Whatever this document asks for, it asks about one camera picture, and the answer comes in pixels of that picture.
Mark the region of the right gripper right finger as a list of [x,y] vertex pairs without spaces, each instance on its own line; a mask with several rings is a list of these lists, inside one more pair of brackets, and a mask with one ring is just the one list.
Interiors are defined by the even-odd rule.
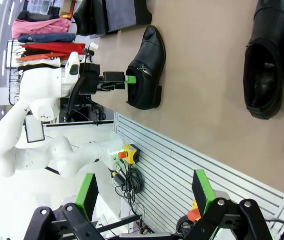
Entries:
[[212,240],[220,229],[229,229],[237,240],[273,238],[255,200],[249,198],[235,203],[224,197],[216,197],[204,170],[194,170],[192,191],[201,218],[191,228],[186,239]]

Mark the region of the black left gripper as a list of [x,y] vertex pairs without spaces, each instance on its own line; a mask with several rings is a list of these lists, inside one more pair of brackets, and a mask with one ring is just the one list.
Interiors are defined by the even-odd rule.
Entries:
[[136,77],[119,71],[105,71],[100,76],[100,65],[94,63],[80,64],[80,94],[94,95],[97,92],[124,90],[125,84],[136,84]]

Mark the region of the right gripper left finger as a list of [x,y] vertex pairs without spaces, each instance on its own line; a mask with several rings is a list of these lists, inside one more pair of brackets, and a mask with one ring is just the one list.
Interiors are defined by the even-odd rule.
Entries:
[[91,222],[98,197],[96,176],[85,175],[75,202],[68,202],[58,209],[38,207],[26,230],[25,240],[102,240]]

